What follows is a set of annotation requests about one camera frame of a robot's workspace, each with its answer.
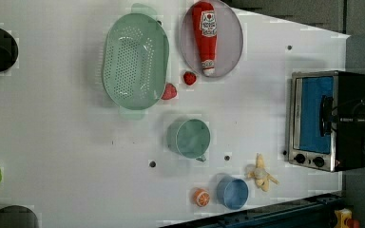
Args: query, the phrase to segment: white table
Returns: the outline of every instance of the white table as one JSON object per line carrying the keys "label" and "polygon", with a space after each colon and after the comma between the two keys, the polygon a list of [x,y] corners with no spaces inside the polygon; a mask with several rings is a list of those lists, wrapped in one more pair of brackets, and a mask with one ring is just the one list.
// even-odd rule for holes
{"label": "white table", "polygon": [[[241,210],[341,190],[340,173],[293,166],[281,152],[292,72],[343,69],[347,36],[235,10],[244,33],[239,65],[188,88],[178,27],[194,1],[141,1],[161,14],[167,77],[179,96],[126,121],[103,90],[100,67],[107,31],[135,2],[0,0],[0,23],[20,50],[18,68],[0,77],[0,208],[25,205],[44,228],[156,227],[220,215],[230,212],[216,201],[221,174],[244,178],[257,153],[280,185],[264,193],[248,181]],[[205,163],[164,146],[168,125],[183,115],[210,126]],[[209,189],[207,207],[190,201],[194,187]]]}

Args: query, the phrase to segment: oven knob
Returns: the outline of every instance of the oven knob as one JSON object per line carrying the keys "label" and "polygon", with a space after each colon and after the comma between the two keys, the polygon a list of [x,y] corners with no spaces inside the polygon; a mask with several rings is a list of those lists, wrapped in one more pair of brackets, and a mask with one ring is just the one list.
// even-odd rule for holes
{"label": "oven knob", "polygon": [[324,166],[324,159],[322,159],[321,157],[316,157],[315,159],[313,159],[313,163],[316,165],[316,167],[320,168],[322,166]]}
{"label": "oven knob", "polygon": [[302,154],[297,154],[295,156],[295,160],[298,163],[304,163],[306,161],[306,157],[304,157],[304,155],[302,155]]}

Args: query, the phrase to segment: teal mug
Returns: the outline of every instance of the teal mug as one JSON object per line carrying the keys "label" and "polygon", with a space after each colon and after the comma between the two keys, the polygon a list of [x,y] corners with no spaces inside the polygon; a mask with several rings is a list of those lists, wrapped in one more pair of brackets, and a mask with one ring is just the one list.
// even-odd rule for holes
{"label": "teal mug", "polygon": [[210,144],[210,131],[206,123],[197,120],[177,120],[167,130],[168,147],[188,159],[206,161],[203,155]]}

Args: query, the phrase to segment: orange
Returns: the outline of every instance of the orange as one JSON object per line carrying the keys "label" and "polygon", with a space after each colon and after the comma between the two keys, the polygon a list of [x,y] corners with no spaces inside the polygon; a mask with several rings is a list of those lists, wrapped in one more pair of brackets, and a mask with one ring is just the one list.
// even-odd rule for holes
{"label": "orange", "polygon": [[194,201],[198,206],[203,207],[209,203],[209,193],[204,189],[198,189],[194,194]]}

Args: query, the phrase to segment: green colander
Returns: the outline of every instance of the green colander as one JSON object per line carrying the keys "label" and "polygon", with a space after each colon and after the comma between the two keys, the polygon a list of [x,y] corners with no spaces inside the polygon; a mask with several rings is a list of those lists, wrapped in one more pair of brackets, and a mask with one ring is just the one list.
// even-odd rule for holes
{"label": "green colander", "polygon": [[104,86],[117,105],[129,110],[149,108],[164,93],[169,46],[155,15],[154,9],[134,4],[106,38]]}

